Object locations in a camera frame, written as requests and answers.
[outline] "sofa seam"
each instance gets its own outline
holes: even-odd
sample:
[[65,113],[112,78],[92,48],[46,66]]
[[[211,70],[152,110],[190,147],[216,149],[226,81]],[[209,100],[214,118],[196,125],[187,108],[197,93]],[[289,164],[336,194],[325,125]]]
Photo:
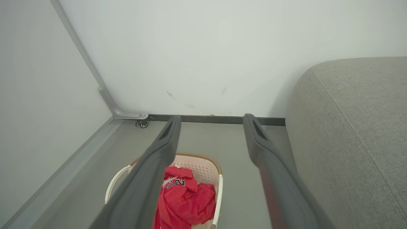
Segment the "sofa seam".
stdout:
[[397,211],[398,215],[400,216],[401,220],[402,220],[402,221],[404,222],[404,224],[407,226],[406,221],[405,221],[404,218],[402,217],[402,215],[404,215],[404,216],[406,217],[406,214],[404,213],[403,209],[401,208],[402,205],[398,202],[397,198],[396,198],[396,197],[394,196],[394,194],[391,192],[392,188],[393,188],[394,192],[396,193],[396,195],[398,196],[399,199],[400,199],[400,196],[398,195],[398,193],[397,193],[396,189],[394,188],[394,186],[391,184],[390,179],[386,176],[384,170],[380,168],[379,163],[378,163],[377,161],[375,162],[376,158],[375,158],[373,155],[371,155],[372,153],[370,152],[370,150],[367,148],[367,146],[365,146],[365,145],[363,144],[363,143],[364,143],[363,139],[358,135],[357,131],[354,130],[354,128],[352,128],[352,125],[351,125],[350,121],[346,118],[346,116],[344,115],[344,113],[342,112],[342,110],[339,108],[339,106],[335,103],[335,101],[333,100],[333,98],[331,97],[331,95],[328,93],[328,91],[326,90],[326,88],[322,85],[322,83],[321,83],[321,82],[319,81],[319,79],[316,77],[316,75],[315,75],[315,73],[314,73],[313,67],[311,67],[310,70],[311,70],[311,72],[312,72],[312,75],[313,75],[313,76],[315,77],[315,79],[317,80],[318,84],[319,84],[319,85],[321,86],[321,88],[325,91],[325,93],[329,96],[331,102],[332,102],[333,105],[336,107],[336,109],[340,112],[340,114],[341,114],[341,116],[342,116],[342,120],[345,121],[345,126],[346,126],[346,128],[347,128],[351,133],[353,133],[353,134],[355,135],[355,136],[353,136],[353,134],[351,134],[351,137],[352,137],[353,140],[356,142],[356,144],[358,145],[359,149],[362,151],[364,157],[365,157],[366,160],[368,161],[369,165],[370,165],[371,168],[373,169],[374,174],[375,174],[375,175],[377,176],[377,178],[379,179],[381,185],[383,186],[384,191],[386,192],[388,198],[390,199],[390,202],[393,204],[394,208],[396,209],[396,211]]

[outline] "stitching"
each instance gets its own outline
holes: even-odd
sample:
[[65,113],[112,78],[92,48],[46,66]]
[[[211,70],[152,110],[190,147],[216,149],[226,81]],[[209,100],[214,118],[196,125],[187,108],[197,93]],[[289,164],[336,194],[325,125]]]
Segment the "stitching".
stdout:
[[[341,115],[342,115],[342,116],[341,116],[341,117],[342,117],[341,120],[342,120],[342,121],[345,121],[345,126],[346,126],[346,128],[347,128],[350,132],[353,132],[353,133],[355,134],[355,136],[358,138],[358,139],[355,139],[355,137],[351,134],[351,137],[352,137],[353,140],[356,142],[356,144],[358,145],[359,149],[362,151],[364,157],[365,157],[366,160],[368,161],[369,165],[370,165],[371,168],[373,169],[374,174],[375,174],[375,175],[377,176],[377,178],[379,179],[379,181],[380,181],[382,187],[384,188],[384,190],[385,190],[385,192],[386,192],[388,198],[390,199],[390,202],[393,204],[393,206],[394,206],[394,208],[396,209],[396,211],[397,211],[398,215],[400,216],[401,220],[402,220],[402,221],[404,222],[404,224],[407,226],[406,221],[404,220],[404,218],[402,217],[402,215],[401,215],[401,213],[400,213],[400,211],[399,211],[399,207],[396,206],[396,204],[394,203],[393,199],[391,198],[392,195],[390,195],[389,192],[387,191],[386,185],[389,186],[389,189],[390,189],[390,186],[391,186],[394,190],[395,190],[395,188],[391,185],[390,180],[385,176],[385,173],[384,173],[383,170],[382,170],[382,173],[383,173],[383,174],[381,174],[378,163],[377,163],[377,162],[374,163],[374,160],[369,157],[370,155],[369,155],[368,153],[369,153],[370,151],[369,151],[368,149],[366,149],[367,147],[365,147],[365,146],[363,145],[363,143],[364,143],[364,142],[362,143],[363,140],[358,136],[358,134],[356,133],[356,131],[352,128],[352,125],[350,124],[350,121],[348,121],[348,120],[346,119],[346,116],[345,116],[345,115],[342,113],[342,111],[339,109],[338,105],[335,103],[335,101],[333,100],[333,98],[331,97],[331,95],[328,93],[328,91],[325,89],[325,87],[322,85],[322,83],[319,81],[319,79],[315,76],[313,67],[311,67],[310,69],[311,69],[311,71],[312,71],[312,75],[315,77],[315,79],[317,80],[317,82],[319,83],[319,85],[324,89],[324,91],[326,92],[326,94],[329,96],[329,98],[330,98],[331,102],[333,103],[333,105],[335,105],[336,109],[341,113]],[[375,167],[376,167],[376,170],[379,171],[379,174],[382,175],[382,178],[383,178],[385,184],[383,184],[382,179],[380,179],[378,173],[377,173],[376,170],[375,170]],[[397,205],[400,206],[400,204],[399,204],[398,201],[397,201],[397,198],[396,198],[395,196],[393,196],[393,197],[395,198],[395,201],[396,201]]]

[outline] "basket handle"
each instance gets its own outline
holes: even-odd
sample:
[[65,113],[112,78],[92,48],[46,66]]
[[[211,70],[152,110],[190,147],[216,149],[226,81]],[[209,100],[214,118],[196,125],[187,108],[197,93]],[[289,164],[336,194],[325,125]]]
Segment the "basket handle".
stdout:
[[129,172],[130,172],[130,170],[131,170],[132,168],[133,168],[133,166],[128,165],[128,166],[126,166],[126,167],[120,169],[120,171],[118,171],[118,172],[116,173],[116,175],[114,175],[113,179],[110,181],[110,184],[109,184],[109,186],[107,187],[107,190],[106,190],[105,204],[107,204],[107,202],[108,202],[109,199],[110,199],[110,195],[112,194],[113,186],[114,186],[114,184],[116,184],[117,179],[119,179],[119,177],[120,177],[125,171],[129,171]]

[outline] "dark gray baseboard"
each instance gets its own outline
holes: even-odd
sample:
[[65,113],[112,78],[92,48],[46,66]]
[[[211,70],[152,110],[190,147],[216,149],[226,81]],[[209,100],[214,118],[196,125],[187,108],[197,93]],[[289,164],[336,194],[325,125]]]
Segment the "dark gray baseboard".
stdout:
[[[168,114],[149,114],[148,121],[166,122],[172,115]],[[195,116],[181,115],[182,122],[193,123],[223,123],[223,124],[243,124],[243,117],[232,116]],[[265,126],[285,126],[285,118],[257,118],[261,125]]]

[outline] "black caster wheel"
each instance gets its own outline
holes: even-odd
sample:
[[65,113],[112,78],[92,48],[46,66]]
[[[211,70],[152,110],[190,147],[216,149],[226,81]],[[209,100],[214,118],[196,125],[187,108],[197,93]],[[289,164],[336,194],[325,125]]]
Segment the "black caster wheel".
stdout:
[[137,126],[137,124],[140,124],[140,127],[141,127],[141,128],[146,128],[146,127],[148,126],[147,120],[140,120],[140,121],[137,121],[137,122],[136,122],[136,126]]

